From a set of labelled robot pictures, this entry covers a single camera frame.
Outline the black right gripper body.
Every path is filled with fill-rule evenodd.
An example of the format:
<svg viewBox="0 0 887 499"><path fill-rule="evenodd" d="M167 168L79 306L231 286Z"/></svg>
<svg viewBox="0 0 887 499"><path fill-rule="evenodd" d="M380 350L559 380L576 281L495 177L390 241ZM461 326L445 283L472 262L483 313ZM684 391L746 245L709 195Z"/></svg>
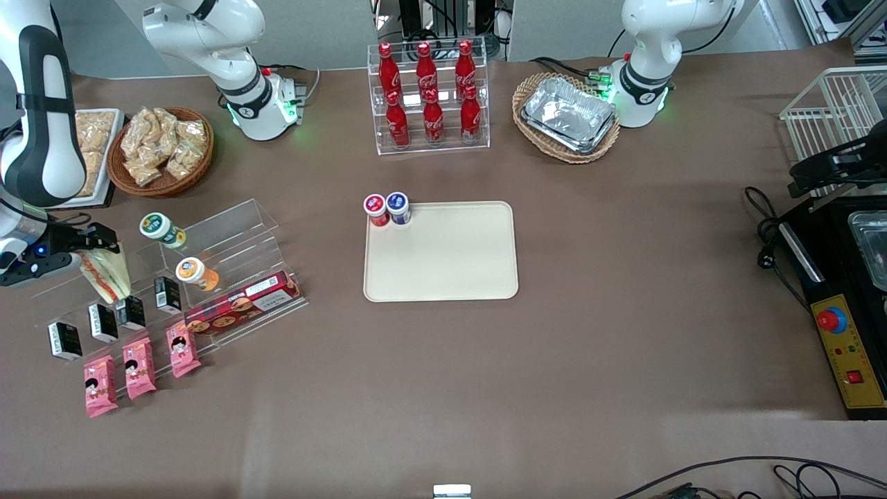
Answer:
<svg viewBox="0 0 887 499"><path fill-rule="evenodd" d="M48 225L42 234L45 256L91 249L91 231L92 224Z"/></svg>

